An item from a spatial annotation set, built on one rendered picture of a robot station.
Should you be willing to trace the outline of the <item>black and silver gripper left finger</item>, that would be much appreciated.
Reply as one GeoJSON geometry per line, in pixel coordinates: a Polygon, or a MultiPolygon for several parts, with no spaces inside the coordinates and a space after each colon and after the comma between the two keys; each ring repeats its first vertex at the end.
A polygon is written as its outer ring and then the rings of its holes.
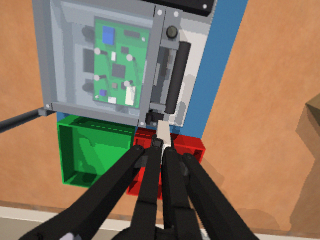
{"type": "Polygon", "coordinates": [[[133,145],[69,208],[18,240],[91,240],[141,167],[145,167],[126,240],[154,240],[164,121],[158,120],[151,145],[133,145]]]}

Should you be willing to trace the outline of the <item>green bin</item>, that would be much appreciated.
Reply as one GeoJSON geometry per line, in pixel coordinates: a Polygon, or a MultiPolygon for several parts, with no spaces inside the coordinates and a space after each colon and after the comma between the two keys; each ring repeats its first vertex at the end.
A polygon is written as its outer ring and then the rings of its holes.
{"type": "Polygon", "coordinates": [[[90,188],[133,146],[136,126],[76,115],[56,124],[62,184],[90,188]]]}

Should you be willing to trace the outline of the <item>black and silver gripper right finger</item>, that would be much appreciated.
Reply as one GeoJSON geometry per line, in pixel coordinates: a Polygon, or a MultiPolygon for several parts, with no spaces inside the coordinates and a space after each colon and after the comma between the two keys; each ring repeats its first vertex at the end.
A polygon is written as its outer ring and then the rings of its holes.
{"type": "Polygon", "coordinates": [[[167,121],[160,172],[164,229],[174,228],[175,240],[203,240],[196,213],[210,240],[260,240],[194,155],[177,153],[167,121]]]}

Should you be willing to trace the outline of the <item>red open-top bin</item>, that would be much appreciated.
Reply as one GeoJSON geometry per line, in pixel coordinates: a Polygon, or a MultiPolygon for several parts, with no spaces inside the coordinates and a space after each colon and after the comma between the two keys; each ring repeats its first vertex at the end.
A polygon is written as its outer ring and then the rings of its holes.
{"type": "MultiPolygon", "coordinates": [[[[149,148],[151,145],[151,139],[153,134],[156,134],[156,130],[138,127],[134,136],[133,145],[141,145],[144,148],[149,148]]],[[[200,138],[174,133],[170,133],[170,136],[173,138],[174,148],[176,149],[177,153],[181,155],[183,155],[184,153],[191,153],[198,160],[198,162],[201,163],[201,160],[205,152],[205,147],[200,138]]],[[[127,188],[126,194],[138,196],[144,171],[145,167],[142,167],[136,175],[136,177],[134,178],[134,180],[127,188]]],[[[162,200],[161,172],[159,176],[157,199],[162,200]]]]}

